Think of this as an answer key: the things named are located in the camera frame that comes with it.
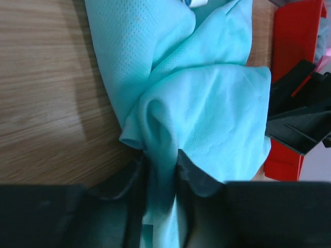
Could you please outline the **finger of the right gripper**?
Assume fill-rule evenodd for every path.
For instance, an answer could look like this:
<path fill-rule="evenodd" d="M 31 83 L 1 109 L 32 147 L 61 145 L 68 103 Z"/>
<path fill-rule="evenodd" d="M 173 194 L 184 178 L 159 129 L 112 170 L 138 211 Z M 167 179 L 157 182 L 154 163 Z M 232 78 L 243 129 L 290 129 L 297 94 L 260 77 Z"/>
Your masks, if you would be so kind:
<path fill-rule="evenodd" d="M 305 156 L 330 136 L 330 105 L 299 108 L 269 117 L 266 136 Z"/>
<path fill-rule="evenodd" d="M 292 94 L 314 71 L 316 65 L 307 60 L 301 60 L 287 74 L 272 83 L 269 97 L 269 115 L 282 112 L 282 108 L 292 101 Z"/>

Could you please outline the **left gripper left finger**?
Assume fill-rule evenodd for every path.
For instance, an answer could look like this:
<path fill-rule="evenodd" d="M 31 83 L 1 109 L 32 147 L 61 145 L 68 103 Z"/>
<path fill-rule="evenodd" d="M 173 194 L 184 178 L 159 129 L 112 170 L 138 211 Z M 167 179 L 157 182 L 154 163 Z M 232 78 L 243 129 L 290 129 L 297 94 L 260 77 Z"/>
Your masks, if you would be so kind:
<path fill-rule="evenodd" d="M 1 185 L 1 247 L 139 247 L 149 161 L 87 188 Z"/>

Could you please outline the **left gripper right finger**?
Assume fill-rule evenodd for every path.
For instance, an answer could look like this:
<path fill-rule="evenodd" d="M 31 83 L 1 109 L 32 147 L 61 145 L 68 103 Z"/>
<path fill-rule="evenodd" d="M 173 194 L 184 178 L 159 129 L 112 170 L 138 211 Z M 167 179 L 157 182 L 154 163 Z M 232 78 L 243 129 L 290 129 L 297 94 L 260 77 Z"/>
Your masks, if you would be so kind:
<path fill-rule="evenodd" d="M 180 247 L 330 247 L 330 183 L 221 183 L 179 151 Z"/>

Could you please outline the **teal green t shirt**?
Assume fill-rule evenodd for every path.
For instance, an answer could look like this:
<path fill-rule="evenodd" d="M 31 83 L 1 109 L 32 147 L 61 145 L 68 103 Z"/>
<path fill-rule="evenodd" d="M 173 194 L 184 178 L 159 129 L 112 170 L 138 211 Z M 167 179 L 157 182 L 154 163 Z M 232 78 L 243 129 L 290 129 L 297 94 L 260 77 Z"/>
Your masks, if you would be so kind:
<path fill-rule="evenodd" d="M 246 65 L 252 1 L 86 1 L 120 141 L 151 160 L 140 247 L 179 247 L 179 150 L 220 182 L 252 179 L 266 160 L 271 73 Z"/>

